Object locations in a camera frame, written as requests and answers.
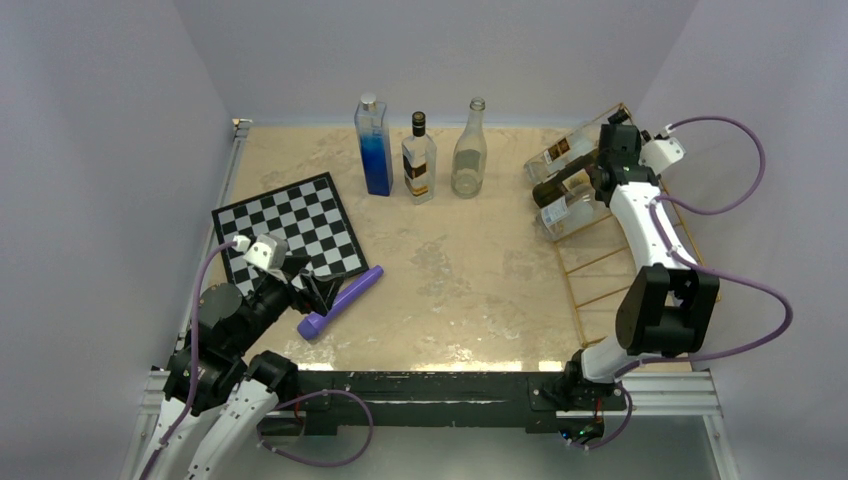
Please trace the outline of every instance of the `bottle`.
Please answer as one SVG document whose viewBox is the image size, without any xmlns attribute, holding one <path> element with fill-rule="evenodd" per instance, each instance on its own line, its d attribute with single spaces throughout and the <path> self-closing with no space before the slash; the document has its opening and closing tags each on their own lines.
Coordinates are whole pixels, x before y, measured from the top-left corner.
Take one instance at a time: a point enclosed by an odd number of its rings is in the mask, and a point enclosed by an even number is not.
<svg viewBox="0 0 848 480">
<path fill-rule="evenodd" d="M 480 97 L 471 99 L 471 111 L 465 131 L 456 142 L 451 166 L 451 189 L 460 198 L 472 198 L 480 193 L 486 171 L 486 139 L 483 137 L 483 110 L 486 102 Z"/>
<path fill-rule="evenodd" d="M 553 203 L 580 183 L 591 183 L 589 174 L 594 169 L 596 154 L 589 153 L 569 163 L 559 172 L 549 176 L 545 181 L 533 187 L 533 201 L 536 206 L 543 208 Z"/>
<path fill-rule="evenodd" d="M 595 142 L 589 140 L 583 128 L 578 128 L 546 148 L 542 153 L 524 163 L 527 178 L 537 185 L 551 174 L 595 150 Z"/>
<path fill-rule="evenodd" d="M 595 200 L 595 189 L 581 183 L 539 210 L 536 223 L 549 240 L 556 241 L 607 214 L 603 202 Z"/>
<path fill-rule="evenodd" d="M 386 104 L 378 102 L 373 93 L 365 93 L 359 100 L 354 123 L 365 170 L 365 186 L 371 195 L 388 197 L 392 193 L 393 178 Z"/>
<path fill-rule="evenodd" d="M 403 172 L 412 203 L 419 205 L 436 194 L 436 143 L 427 135 L 424 112 L 412 114 L 412 135 L 401 142 Z"/>
</svg>

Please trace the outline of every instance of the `gray wall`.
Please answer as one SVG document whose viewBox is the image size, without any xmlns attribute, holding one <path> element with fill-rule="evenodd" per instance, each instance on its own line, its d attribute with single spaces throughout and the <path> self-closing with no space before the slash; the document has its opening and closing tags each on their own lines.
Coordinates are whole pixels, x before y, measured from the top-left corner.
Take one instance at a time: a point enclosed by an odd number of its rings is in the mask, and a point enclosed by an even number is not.
<svg viewBox="0 0 848 480">
<path fill-rule="evenodd" d="M 232 123 L 170 0 L 3 2 L 0 471 L 116 478 Z"/>
<path fill-rule="evenodd" d="M 373 91 L 396 125 L 423 110 L 557 124 L 643 98 L 696 0 L 176 0 L 230 111 L 351 123 Z"/>
<path fill-rule="evenodd" d="M 848 4 L 699 2 L 639 109 L 645 127 L 724 114 L 758 132 L 770 163 L 738 210 L 692 217 L 707 262 L 786 292 L 797 320 L 765 348 L 713 362 L 742 478 L 845 478 L 848 321 L 843 142 L 848 125 Z M 669 178 L 681 197 L 724 205 L 754 177 L 732 127 L 682 127 L 690 151 Z M 722 285 L 704 351 L 777 326 L 779 304 Z"/>
</svg>

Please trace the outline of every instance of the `wire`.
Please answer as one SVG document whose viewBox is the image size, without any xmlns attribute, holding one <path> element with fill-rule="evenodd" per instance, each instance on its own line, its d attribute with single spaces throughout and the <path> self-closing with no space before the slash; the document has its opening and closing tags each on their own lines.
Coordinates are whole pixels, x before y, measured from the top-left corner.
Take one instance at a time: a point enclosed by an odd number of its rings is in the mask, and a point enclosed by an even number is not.
<svg viewBox="0 0 848 480">
<path fill-rule="evenodd" d="M 361 398 L 356 395 L 344 391 L 344 390 L 321 390 L 318 392 L 312 392 L 300 397 L 295 398 L 294 400 L 289 400 L 288 402 L 281 403 L 277 405 L 274 410 L 281 410 L 286 407 L 290 407 L 292 405 L 298 404 L 302 401 L 309 400 L 310 398 L 320 397 L 324 395 L 342 395 L 348 397 L 359 404 L 362 407 L 362 410 L 365 411 L 365 416 L 368 417 L 368 436 L 365 438 L 365 443 L 362 444 L 362 447 L 353 455 L 344 460 L 339 460 L 335 462 L 322 462 L 318 460 L 311 460 L 308 458 L 299 457 L 293 453 L 289 453 L 283 450 L 278 449 L 277 447 L 268 443 L 265 438 L 262 437 L 262 434 L 259 432 L 259 426 L 256 427 L 256 435 L 259 436 L 259 443 L 265 449 L 269 450 L 271 453 L 276 453 L 277 455 L 288 458 L 289 460 L 294 460 L 295 462 L 302 463 L 304 465 L 309 465 L 311 467 L 341 467 L 347 465 L 349 463 L 353 463 L 354 460 L 361 457 L 365 450 L 368 449 L 368 445 L 371 444 L 371 438 L 374 436 L 374 417 L 371 416 L 371 410 L 368 409 L 368 405 L 362 401 Z"/>
<path fill-rule="evenodd" d="M 738 283 L 740 285 L 745 285 L 745 286 L 754 288 L 756 290 L 759 290 L 761 292 L 765 292 L 765 293 L 771 295 L 772 297 L 776 298 L 783 305 L 783 308 L 784 308 L 784 311 L 785 311 L 785 314 L 784 314 L 784 317 L 783 317 L 783 322 L 781 322 L 781 324 L 775 330 L 769 332 L 766 335 L 763 335 L 759 339 L 754 340 L 754 341 L 749 342 L 749 343 L 746 343 L 744 345 L 740 345 L 740 346 L 735 347 L 735 348 L 728 349 L 728 350 L 723 350 L 723 351 L 716 352 L 716 353 L 709 353 L 709 354 L 706 354 L 706 355 L 689 356 L 689 357 L 682 357 L 682 358 L 680 358 L 680 357 L 678 357 L 678 358 L 656 357 L 656 358 L 646 358 L 646 359 L 642 359 L 642 360 L 635 360 L 633 362 L 628 363 L 627 365 L 620 368 L 619 370 L 617 370 L 615 372 L 616 378 L 621 378 L 627 372 L 634 370 L 634 369 L 636 369 L 636 368 L 638 368 L 642 365 L 646 365 L 646 364 L 651 364 L 651 363 L 679 363 L 679 362 L 690 362 L 690 361 L 717 360 L 719 358 L 726 358 L 726 357 L 730 357 L 732 355 L 738 355 L 740 353 L 747 352 L 749 350 L 753 350 L 753 349 L 760 347 L 762 345 L 765 345 L 765 344 L 771 342 L 772 340 L 774 340 L 775 338 L 781 336 L 789 328 L 789 326 L 792 324 L 792 319 L 794 318 L 794 315 L 795 315 L 794 310 L 792 309 L 792 305 L 789 303 L 789 299 L 787 299 L 786 296 L 783 293 L 779 292 L 778 290 L 776 290 L 776 289 L 774 289 L 774 288 L 772 288 L 768 285 L 765 285 L 763 283 L 742 277 L 740 275 L 722 272 L 722 271 L 716 270 L 714 268 L 704 267 L 704 266 L 698 265 L 697 263 L 691 262 L 691 261 L 687 260 L 686 258 L 683 258 L 683 256 L 680 255 L 679 253 L 677 253 L 676 249 L 673 248 L 672 243 L 671 243 L 671 239 L 669 238 L 668 233 L 665 231 L 662 224 L 660 223 L 659 215 L 657 214 L 657 205 L 659 205 L 660 202 L 666 201 L 666 202 L 673 203 L 675 205 L 678 205 L 678 206 L 684 208 L 685 210 L 688 210 L 688 211 L 695 213 L 695 214 L 698 214 L 698 215 L 718 215 L 718 214 L 725 213 L 725 212 L 728 212 L 730 210 L 733 210 L 734 208 L 738 207 L 739 205 L 744 203 L 746 200 L 748 200 L 748 198 L 760 186 L 760 182 L 762 182 L 762 180 L 763 180 L 763 175 L 765 174 L 765 169 L 766 169 L 765 148 L 763 148 L 762 142 L 757 137 L 757 135 L 753 132 L 753 130 L 748 128 L 743 123 L 741 123 L 737 120 L 734 120 L 732 118 L 728 118 L 728 117 L 701 116 L 701 117 L 687 118 L 686 120 L 681 120 L 677 123 L 673 123 L 669 126 L 669 130 L 673 130 L 673 129 L 681 126 L 681 125 L 686 125 L 686 124 L 689 124 L 689 123 L 695 123 L 695 122 L 701 122 L 701 121 L 718 121 L 718 122 L 729 123 L 731 125 L 739 127 L 743 132 L 745 132 L 748 135 L 748 137 L 751 138 L 751 140 L 754 141 L 754 145 L 757 147 L 757 153 L 759 155 L 759 169 L 757 171 L 757 178 L 754 180 L 754 183 L 751 184 L 751 187 L 748 188 L 748 190 L 741 197 L 739 197 L 739 199 L 731 202 L 730 204 L 728 204 L 728 205 L 726 205 L 722 208 L 716 209 L 716 210 L 708 210 L 708 209 L 695 207 L 695 206 L 689 205 L 688 203 L 686 203 L 682 200 L 674 198 L 670 195 L 664 195 L 664 194 L 657 195 L 651 201 L 651 204 L 650 204 L 651 221 L 653 222 L 654 227 L 657 229 L 657 232 L 659 233 L 660 238 L 662 239 L 663 243 L 665 244 L 665 247 L 668 249 L 669 254 L 671 255 L 672 258 L 674 258 L 678 262 L 682 263 L 683 265 L 686 265 L 687 267 L 691 268 L 692 270 L 702 272 L 702 273 L 708 273 L 710 275 L 715 275 L 716 277 L 723 278 L 725 280 L 728 280 L 728 281 L 733 282 L 733 283 Z M 585 447 L 586 450 L 593 450 L 595 448 L 602 447 L 602 446 L 606 445 L 607 443 L 612 441 L 615 437 L 617 437 L 619 434 L 621 434 L 621 432 L 624 430 L 624 428 L 627 426 L 627 424 L 630 423 L 630 416 L 633 413 L 633 402 L 632 402 L 632 399 L 630 397 L 630 394 L 626 390 L 624 390 L 624 386 L 621 382 L 618 383 L 618 387 L 622 390 L 622 392 L 624 392 L 625 397 L 627 398 L 627 415 L 624 417 L 624 422 L 622 422 L 621 426 L 619 426 L 618 429 L 615 430 L 615 432 L 610 434 L 609 437 L 605 438 L 604 440 L 602 440 L 601 442 L 599 442 L 595 445 L 586 446 Z"/>
<path fill-rule="evenodd" d="M 295 420 L 300 422 L 301 425 L 303 425 L 303 419 L 300 418 L 300 415 L 298 415 L 298 413 L 300 413 L 300 402 L 294 404 L 294 418 Z"/>
<path fill-rule="evenodd" d="M 200 364 L 198 352 L 199 333 L 197 325 L 197 310 L 200 306 L 200 289 L 203 286 L 203 277 L 206 276 L 206 270 L 209 269 L 209 265 L 212 263 L 212 260 L 214 260 L 219 253 L 234 246 L 236 246 L 236 242 L 226 242 L 213 248 L 212 251 L 209 252 L 209 255 L 206 256 L 203 264 L 200 266 L 200 270 L 197 271 L 197 277 L 194 279 L 194 290 L 191 296 L 191 316 L 189 317 L 191 322 L 191 377 L 189 378 L 188 398 L 186 398 L 183 411 L 180 412 L 180 415 L 176 420 L 174 420 L 174 423 L 171 424 L 170 428 L 168 428 L 168 430 L 165 431 L 165 434 L 162 435 L 162 438 L 159 439 L 159 447 L 154 450 L 150 455 L 150 458 L 147 459 L 147 463 L 144 465 L 144 470 L 141 471 L 141 475 L 138 477 L 139 480 L 146 480 L 150 475 L 150 472 L 153 471 L 153 467 L 156 465 L 156 460 L 159 459 L 159 455 L 162 453 L 162 450 L 168 446 L 168 440 L 170 440 L 171 436 L 177 430 L 177 427 L 180 426 L 180 423 L 182 423 L 191 411 L 192 405 L 194 405 L 194 398 L 197 396 L 197 369 Z"/>
<path fill-rule="evenodd" d="M 624 388 L 624 384 L 622 384 L 621 382 L 616 383 L 615 386 L 619 390 L 621 390 L 621 394 L 624 395 L 625 400 L 627 400 L 627 413 L 624 415 L 624 420 L 621 422 L 621 425 L 619 425 L 614 432 L 610 433 L 609 435 L 604 437 L 604 439 L 602 439 L 600 442 L 595 443 L 593 445 L 575 444 L 574 442 L 568 442 L 568 446 L 584 451 L 601 448 L 604 445 L 618 438 L 618 436 L 621 435 L 621 432 L 623 432 L 624 429 L 627 428 L 627 425 L 630 424 L 630 417 L 633 416 L 633 397 L 630 396 L 630 392 L 628 392 L 627 389 Z"/>
</svg>

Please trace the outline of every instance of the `chessboard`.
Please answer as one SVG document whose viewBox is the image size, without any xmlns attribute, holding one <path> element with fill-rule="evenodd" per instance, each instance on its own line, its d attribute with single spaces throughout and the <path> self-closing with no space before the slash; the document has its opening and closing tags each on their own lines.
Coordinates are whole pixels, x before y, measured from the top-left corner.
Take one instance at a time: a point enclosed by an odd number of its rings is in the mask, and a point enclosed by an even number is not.
<svg viewBox="0 0 848 480">
<path fill-rule="evenodd" d="M 212 219 L 218 242 L 270 233 L 288 242 L 290 255 L 311 256 L 306 269 L 316 275 L 348 278 L 368 270 L 329 172 L 214 210 Z M 260 274 L 242 254 L 227 249 L 222 255 L 227 280 L 244 295 L 255 290 Z M 300 277 L 292 284 L 302 287 Z"/>
</svg>

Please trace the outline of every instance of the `table surface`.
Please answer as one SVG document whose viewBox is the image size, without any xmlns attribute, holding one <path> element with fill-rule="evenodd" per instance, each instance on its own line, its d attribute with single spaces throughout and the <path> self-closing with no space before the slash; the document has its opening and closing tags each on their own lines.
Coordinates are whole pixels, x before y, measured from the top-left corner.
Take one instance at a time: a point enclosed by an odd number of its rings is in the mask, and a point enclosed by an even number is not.
<svg viewBox="0 0 848 480">
<path fill-rule="evenodd" d="M 537 209 L 523 164 L 567 130 L 489 128 L 483 188 L 469 200 L 450 189 L 460 128 L 433 128 L 435 198 L 413 205 L 392 129 L 394 188 L 368 195 L 351 128 L 252 127 L 231 202 L 329 171 L 370 265 L 383 278 L 316 340 L 296 331 L 287 311 L 247 352 L 273 350 L 312 370 L 557 371 L 580 348 L 556 248 L 573 268 L 626 245 L 614 218 L 554 245 L 534 224 Z M 628 285 L 629 250 L 572 276 L 577 304 Z M 225 281 L 216 263 L 210 281 Z M 587 337 L 611 334 L 624 293 L 581 309 Z M 688 364 L 651 370 L 688 370 Z"/>
</svg>

